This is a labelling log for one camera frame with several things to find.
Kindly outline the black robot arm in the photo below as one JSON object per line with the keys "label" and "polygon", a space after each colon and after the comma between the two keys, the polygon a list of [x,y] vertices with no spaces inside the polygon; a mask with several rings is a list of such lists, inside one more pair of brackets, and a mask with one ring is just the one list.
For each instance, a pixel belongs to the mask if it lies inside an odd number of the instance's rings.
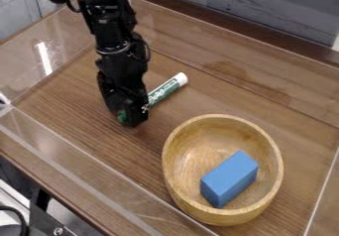
{"label": "black robot arm", "polygon": [[51,1],[83,15],[99,54],[97,81],[106,106],[122,125],[141,125],[149,119],[143,75],[151,53],[135,32],[137,17],[130,0]]}

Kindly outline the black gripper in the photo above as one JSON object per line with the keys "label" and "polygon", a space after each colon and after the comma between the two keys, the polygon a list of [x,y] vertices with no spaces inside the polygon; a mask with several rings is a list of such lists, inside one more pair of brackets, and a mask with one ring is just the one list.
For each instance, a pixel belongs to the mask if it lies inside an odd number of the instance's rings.
{"label": "black gripper", "polygon": [[102,55],[95,63],[99,91],[109,111],[131,127],[149,119],[149,97],[143,82],[149,61],[147,44],[134,41],[125,52]]}

